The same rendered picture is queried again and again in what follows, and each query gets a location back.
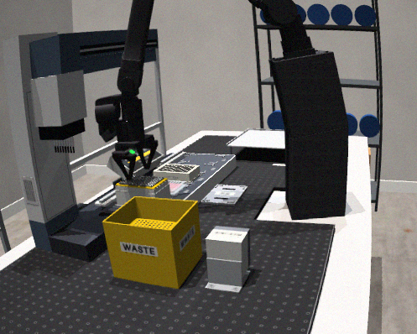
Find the white well plate with pink wells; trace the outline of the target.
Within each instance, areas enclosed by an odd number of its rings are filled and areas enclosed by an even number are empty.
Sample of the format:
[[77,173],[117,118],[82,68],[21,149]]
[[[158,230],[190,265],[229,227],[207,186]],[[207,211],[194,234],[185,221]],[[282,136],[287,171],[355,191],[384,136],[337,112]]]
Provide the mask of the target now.
[[169,180],[170,194],[175,196],[187,186],[186,181]]

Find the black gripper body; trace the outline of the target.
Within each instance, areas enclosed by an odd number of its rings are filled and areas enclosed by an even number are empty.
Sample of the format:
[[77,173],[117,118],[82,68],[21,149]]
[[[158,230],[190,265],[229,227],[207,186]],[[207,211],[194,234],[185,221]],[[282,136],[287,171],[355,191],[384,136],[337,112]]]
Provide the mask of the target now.
[[128,149],[135,149],[139,145],[141,149],[146,149],[158,142],[158,140],[154,140],[153,134],[144,135],[143,117],[133,121],[133,123],[126,120],[122,122],[127,123],[128,142],[116,142],[115,151],[112,152],[112,155],[127,155],[129,154],[129,151],[126,151]]

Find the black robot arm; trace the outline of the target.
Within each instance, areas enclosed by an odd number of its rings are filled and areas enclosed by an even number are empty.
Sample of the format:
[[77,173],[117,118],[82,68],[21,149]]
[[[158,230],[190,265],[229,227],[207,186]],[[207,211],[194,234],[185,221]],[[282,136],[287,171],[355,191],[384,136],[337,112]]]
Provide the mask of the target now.
[[[263,11],[265,23],[283,28],[279,32],[284,59],[315,55],[310,36],[307,36],[301,16],[297,14],[297,7],[292,0],[248,1]],[[105,143],[116,136],[118,142],[128,142],[127,123],[122,121],[133,123],[143,117],[142,99],[136,96],[139,94],[143,79],[143,64],[153,6],[154,0],[133,0],[117,77],[117,88],[122,94],[101,97],[95,101],[99,135]],[[121,109],[122,119],[119,119]]]

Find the yellow waste bin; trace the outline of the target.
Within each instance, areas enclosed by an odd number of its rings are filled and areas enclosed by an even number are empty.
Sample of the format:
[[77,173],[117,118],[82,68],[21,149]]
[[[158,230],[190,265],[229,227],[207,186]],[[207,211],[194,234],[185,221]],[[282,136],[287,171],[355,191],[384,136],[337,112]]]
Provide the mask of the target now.
[[[136,218],[176,224],[170,230],[129,225]],[[102,224],[119,279],[178,289],[202,257],[198,201],[135,196]]]

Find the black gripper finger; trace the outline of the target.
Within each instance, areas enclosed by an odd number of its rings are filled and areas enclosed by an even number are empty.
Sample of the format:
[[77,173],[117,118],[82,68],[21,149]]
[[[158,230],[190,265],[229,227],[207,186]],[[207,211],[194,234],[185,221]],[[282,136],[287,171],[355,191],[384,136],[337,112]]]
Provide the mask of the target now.
[[[112,158],[115,160],[119,168],[122,170],[127,180],[132,180],[134,165],[136,161],[136,154],[127,154],[127,155],[113,155]],[[129,161],[129,173],[126,171],[121,159],[126,159]]]
[[148,163],[147,163],[147,164],[146,164],[146,161],[145,161],[145,158],[144,158],[144,155],[143,155],[143,149],[141,149],[139,146],[136,148],[136,149],[137,149],[137,151],[138,151],[139,158],[140,158],[140,159],[141,159],[141,161],[142,161],[143,167],[144,167],[146,170],[149,170],[149,168],[150,168],[150,165],[151,165],[151,162],[152,162],[152,159],[153,159],[153,157],[154,157],[154,153],[155,153],[155,151],[156,151],[157,147],[158,147],[158,143],[153,144],[153,145],[149,146],[148,148],[146,148],[146,149],[151,149],[151,150],[150,150],[149,159],[148,159]]

